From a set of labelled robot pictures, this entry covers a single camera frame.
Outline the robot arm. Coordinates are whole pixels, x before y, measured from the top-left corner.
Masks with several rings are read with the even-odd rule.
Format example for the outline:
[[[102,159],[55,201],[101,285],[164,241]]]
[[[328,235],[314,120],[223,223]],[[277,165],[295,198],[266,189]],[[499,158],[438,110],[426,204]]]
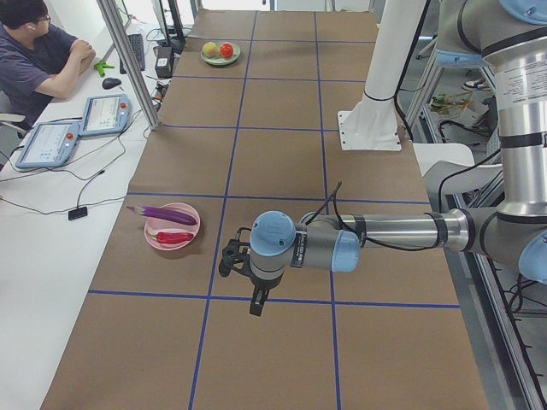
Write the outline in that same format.
[[[374,245],[472,252],[532,281],[546,280],[546,4],[443,1],[436,43],[439,66],[486,65],[494,73],[500,162],[462,167],[434,160],[433,146],[420,143],[426,190],[442,198],[502,176],[503,201],[412,216],[315,211],[294,221],[279,211],[263,213],[248,241],[229,241],[219,265],[221,276],[238,272],[252,282],[252,314],[261,314],[287,267],[350,272],[361,249]]]

